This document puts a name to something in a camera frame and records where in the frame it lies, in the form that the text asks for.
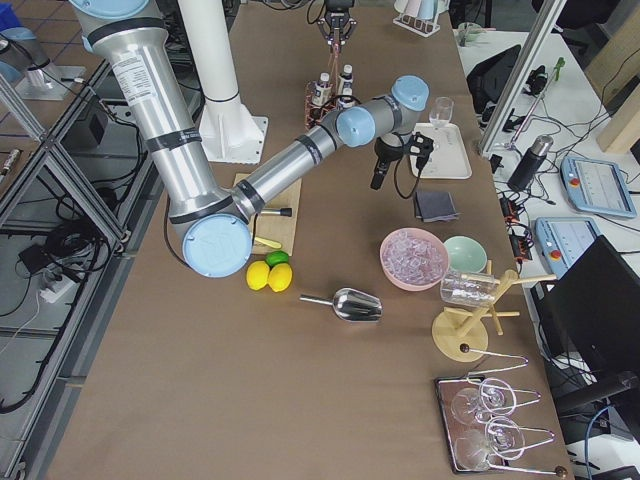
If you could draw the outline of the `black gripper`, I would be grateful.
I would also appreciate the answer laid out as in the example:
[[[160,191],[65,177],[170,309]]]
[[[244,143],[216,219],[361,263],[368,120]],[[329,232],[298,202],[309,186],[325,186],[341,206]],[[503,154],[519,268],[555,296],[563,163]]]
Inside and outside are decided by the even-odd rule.
[[[392,134],[392,137],[396,140],[396,143],[391,140],[384,140],[382,137],[378,137],[375,141],[374,152],[377,156],[377,161],[370,183],[370,188],[373,190],[381,188],[384,182],[384,173],[388,171],[391,163],[401,160],[409,153],[413,141],[412,135]]]
[[[326,0],[324,13],[316,21],[327,43],[346,43],[355,31],[357,20],[350,14],[354,0]]]

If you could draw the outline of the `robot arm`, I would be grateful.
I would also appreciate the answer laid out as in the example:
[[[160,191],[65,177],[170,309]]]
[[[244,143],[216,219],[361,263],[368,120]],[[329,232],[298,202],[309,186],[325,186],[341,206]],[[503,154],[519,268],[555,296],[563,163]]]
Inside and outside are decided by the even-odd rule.
[[[109,62],[162,178],[183,258],[206,277],[240,270],[253,248],[250,219],[339,148],[408,143],[429,97],[424,80],[402,76],[385,95],[327,113],[290,146],[223,188],[211,162],[258,146],[265,131],[241,101],[221,3],[179,5],[205,98],[200,122],[193,120],[168,59],[168,32],[155,2],[76,1],[73,9],[85,48]]]

